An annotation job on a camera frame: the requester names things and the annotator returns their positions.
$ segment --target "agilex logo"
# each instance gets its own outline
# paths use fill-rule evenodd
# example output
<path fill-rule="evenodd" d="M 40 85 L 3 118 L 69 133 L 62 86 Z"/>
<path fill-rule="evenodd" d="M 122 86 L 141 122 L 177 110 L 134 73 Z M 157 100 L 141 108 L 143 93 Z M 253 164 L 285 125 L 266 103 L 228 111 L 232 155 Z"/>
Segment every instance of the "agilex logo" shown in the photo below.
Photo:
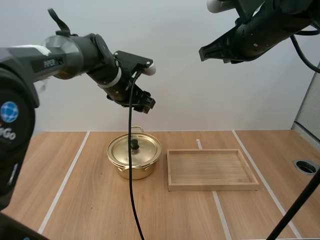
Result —
<path fill-rule="evenodd" d="M 17 119 L 18 115 L 18 106 L 13 101 L 5 102 L 0 108 L 0 117 L 5 123 L 13 123 Z M 0 137 L 10 140 L 14 140 L 16 138 L 16 133 L 12 132 L 10 127 L 4 128 L 1 126 L 2 123 L 0 122 Z"/>

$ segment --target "wooden table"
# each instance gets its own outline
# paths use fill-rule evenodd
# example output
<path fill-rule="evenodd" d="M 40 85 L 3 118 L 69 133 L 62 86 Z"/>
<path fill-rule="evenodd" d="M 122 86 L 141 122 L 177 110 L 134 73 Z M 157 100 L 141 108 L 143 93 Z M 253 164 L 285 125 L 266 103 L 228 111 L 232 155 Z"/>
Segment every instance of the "wooden table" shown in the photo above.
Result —
<path fill-rule="evenodd" d="M 35 136 L 3 212 L 53 240 L 140 239 L 129 183 L 117 175 L 107 157 L 108 145 L 121 134 Z M 291 130 L 150 134 L 161 142 L 162 154 L 152 175 L 133 182 L 146 240 L 265 239 L 311 179 L 292 161 L 320 164 L 320 153 Z M 203 149 L 240 149 L 260 190 L 168 192 L 166 150 L 198 149 L 198 143 Z M 320 238 L 320 189 L 279 237 L 300 236 Z"/>

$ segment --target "wooden tray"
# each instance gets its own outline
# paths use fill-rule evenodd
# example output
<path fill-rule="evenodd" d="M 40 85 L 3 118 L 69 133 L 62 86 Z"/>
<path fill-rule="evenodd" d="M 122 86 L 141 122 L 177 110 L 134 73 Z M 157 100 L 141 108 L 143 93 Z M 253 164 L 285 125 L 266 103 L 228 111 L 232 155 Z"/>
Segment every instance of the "wooden tray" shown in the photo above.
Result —
<path fill-rule="evenodd" d="M 239 149 L 167 150 L 169 191 L 258 190 Z"/>

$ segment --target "gold pot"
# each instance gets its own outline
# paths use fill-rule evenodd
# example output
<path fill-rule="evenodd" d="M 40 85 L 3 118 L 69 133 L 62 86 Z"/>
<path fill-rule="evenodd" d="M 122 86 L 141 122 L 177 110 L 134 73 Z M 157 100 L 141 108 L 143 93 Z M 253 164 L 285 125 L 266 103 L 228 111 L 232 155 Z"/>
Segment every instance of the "gold pot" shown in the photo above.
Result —
<path fill-rule="evenodd" d="M 131 128 L 140 129 L 140 132 L 131 133 L 132 179 L 143 179 L 153 172 L 162 148 L 158 139 L 144 133 L 141 126 Z M 128 134 L 113 140 L 108 147 L 107 155 L 117 173 L 129 179 Z"/>

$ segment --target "circular hole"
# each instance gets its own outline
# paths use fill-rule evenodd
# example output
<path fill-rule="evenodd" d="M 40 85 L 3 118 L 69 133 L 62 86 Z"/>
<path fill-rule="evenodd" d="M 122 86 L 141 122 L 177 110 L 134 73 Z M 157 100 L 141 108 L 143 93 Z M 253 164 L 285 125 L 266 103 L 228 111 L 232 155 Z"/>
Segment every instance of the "circular hole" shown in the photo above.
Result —
<path fill-rule="evenodd" d="M 296 163 L 296 166 L 308 174 L 314 174 L 317 171 L 317 169 L 314 166 L 305 161 L 298 161 Z"/>

